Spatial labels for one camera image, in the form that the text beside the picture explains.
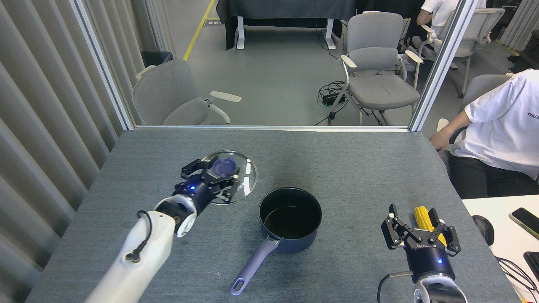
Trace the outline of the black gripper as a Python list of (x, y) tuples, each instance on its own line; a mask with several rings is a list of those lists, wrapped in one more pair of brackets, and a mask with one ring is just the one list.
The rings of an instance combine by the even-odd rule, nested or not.
[[(191, 198), (194, 202), (197, 215), (200, 215), (210, 203), (214, 205), (230, 205), (241, 200), (240, 192), (238, 190), (240, 185), (240, 169), (235, 168), (232, 172), (219, 171), (219, 169), (212, 168), (215, 161), (216, 158), (209, 158), (206, 160), (195, 159), (181, 169), (181, 178), (185, 179), (185, 181), (175, 185), (173, 196), (180, 194)], [(216, 179), (222, 177), (227, 178), (227, 182), (219, 185), (219, 192), (219, 186), (217, 186), (218, 189), (211, 189), (211, 187), (213, 188), (216, 186), (217, 180), (215, 178), (213, 180), (205, 178), (203, 181), (201, 181), (200, 178), (188, 179), (192, 174), (199, 170), (202, 171), (200, 174), (203, 177), (206, 177), (209, 168), (212, 168), (211, 176)]]
[(448, 260), (448, 254), (455, 256), (460, 253), (461, 245), (454, 226), (448, 226), (439, 218), (436, 209), (431, 208), (427, 213), (431, 227), (431, 235), (428, 238), (428, 242), (429, 244), (434, 244), (439, 240), (440, 235), (443, 235), (445, 238), (445, 249), (437, 246), (410, 248), (410, 241), (407, 239), (411, 238), (414, 243), (418, 243), (418, 235), (415, 233), (415, 229), (399, 219), (395, 204), (391, 204), (388, 211), (389, 214), (381, 223), (385, 243), (390, 250), (394, 250), (398, 245), (404, 243), (406, 246), (404, 250), (406, 251), (408, 266), (412, 272), (412, 282), (416, 283), (426, 277), (439, 275), (455, 280), (456, 275)]

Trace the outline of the person's right hand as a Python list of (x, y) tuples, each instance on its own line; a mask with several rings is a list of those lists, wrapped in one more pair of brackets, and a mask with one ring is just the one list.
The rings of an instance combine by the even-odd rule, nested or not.
[(429, 142), (431, 142), (431, 145), (438, 154), (441, 154), (446, 150), (447, 146), (450, 144), (450, 138), (453, 133), (454, 129), (447, 125), (429, 138)]

